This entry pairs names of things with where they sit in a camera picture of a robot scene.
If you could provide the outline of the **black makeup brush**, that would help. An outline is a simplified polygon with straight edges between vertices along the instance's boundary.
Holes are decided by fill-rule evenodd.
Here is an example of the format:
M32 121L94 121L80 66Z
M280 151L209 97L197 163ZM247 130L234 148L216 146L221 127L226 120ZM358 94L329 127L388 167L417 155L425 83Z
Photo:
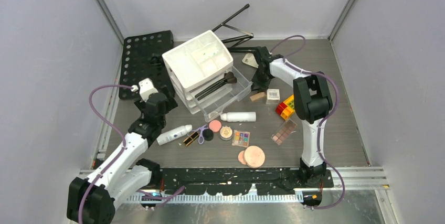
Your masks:
M223 81L223 80L225 80L225 79L232 78L232 77L235 77L234 74L233 74L233 72L230 71L230 72L225 73L222 79L216 81L215 83L211 84L209 87L205 88L205 89L204 89L203 91L201 91L200 93L196 94L196 95L194 96L194 98L196 98L198 95L204 93L205 91L209 90L211 87L214 87L216 84L220 83L221 81Z
M198 101L200 101L203 98L205 98L206 96L208 96L211 93L215 92L216 90L220 89L224 85L226 85L226 84L233 84L233 83L237 83L237 78L236 77L225 79L225 80L221 81L220 83L216 84L214 87L211 87L209 90L205 91L204 93L198 95L196 98L197 98Z

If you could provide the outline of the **white plastic drawer organizer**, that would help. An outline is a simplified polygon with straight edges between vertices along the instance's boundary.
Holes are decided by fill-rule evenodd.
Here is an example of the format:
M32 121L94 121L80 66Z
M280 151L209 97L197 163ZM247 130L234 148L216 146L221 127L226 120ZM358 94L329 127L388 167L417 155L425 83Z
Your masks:
M163 53L162 58L180 100L191 114L201 112L206 122L250 93L252 82L234 66L229 50L211 30ZM194 98L230 71L237 83L226 84L200 101Z

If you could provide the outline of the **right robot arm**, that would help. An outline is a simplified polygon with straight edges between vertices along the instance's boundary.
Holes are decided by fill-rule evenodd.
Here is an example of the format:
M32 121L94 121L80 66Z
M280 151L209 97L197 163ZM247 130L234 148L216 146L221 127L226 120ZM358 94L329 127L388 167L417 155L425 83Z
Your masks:
M252 52L258 67L252 78L252 88L266 90L273 78L293 89L294 109L303 126L303 153L299 179L305 187L314 187L326 175L322 158L322 142L327 116L333 101L327 81L321 72L309 72L285 59L273 56L266 47L254 47Z

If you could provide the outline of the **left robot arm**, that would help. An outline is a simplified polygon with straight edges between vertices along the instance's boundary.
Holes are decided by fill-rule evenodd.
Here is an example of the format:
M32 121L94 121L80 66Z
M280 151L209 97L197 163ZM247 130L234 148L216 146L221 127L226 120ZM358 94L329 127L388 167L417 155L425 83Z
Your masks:
M156 189L161 182L159 165L136 159L160 136L165 116L177 106L156 92L142 102L141 113L123 135L118 148L86 178L76 177L69 185L67 218L77 223L111 223L116 210L138 189Z

